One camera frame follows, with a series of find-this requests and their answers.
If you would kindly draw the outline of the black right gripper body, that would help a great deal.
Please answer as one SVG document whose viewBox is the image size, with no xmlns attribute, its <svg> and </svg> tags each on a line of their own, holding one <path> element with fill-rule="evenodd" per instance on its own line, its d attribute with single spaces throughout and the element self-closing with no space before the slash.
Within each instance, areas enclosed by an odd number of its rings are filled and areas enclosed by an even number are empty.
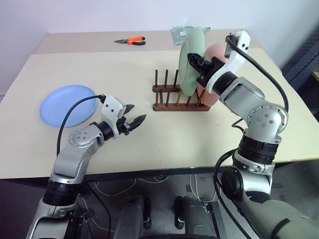
<svg viewBox="0 0 319 239">
<path fill-rule="evenodd" d="M 206 86 L 210 78 L 222 67 L 224 62 L 217 57 L 213 57 L 211 61 L 204 62 L 205 70 L 199 75 L 197 81 L 201 86 Z"/>
</svg>

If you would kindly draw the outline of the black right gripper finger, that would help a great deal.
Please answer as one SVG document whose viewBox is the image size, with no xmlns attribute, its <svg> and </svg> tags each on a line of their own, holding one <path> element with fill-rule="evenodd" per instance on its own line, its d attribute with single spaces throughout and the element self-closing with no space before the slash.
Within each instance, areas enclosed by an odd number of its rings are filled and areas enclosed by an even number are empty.
<svg viewBox="0 0 319 239">
<path fill-rule="evenodd" d="M 204 62 L 190 62 L 192 68 L 194 68 L 199 74 L 202 74 L 205 70 Z"/>
<path fill-rule="evenodd" d="M 203 65 L 206 59 L 197 53 L 187 54 L 188 62 L 191 66 Z"/>
</svg>

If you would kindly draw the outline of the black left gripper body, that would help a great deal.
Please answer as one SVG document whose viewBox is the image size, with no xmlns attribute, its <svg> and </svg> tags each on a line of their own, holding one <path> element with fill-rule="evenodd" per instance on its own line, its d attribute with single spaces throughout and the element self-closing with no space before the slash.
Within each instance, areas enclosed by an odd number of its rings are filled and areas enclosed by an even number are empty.
<svg viewBox="0 0 319 239">
<path fill-rule="evenodd" d="M 117 116 L 116 126 L 119 134 L 128 135 L 128 123 L 126 117 L 122 114 L 121 116 Z"/>
</svg>

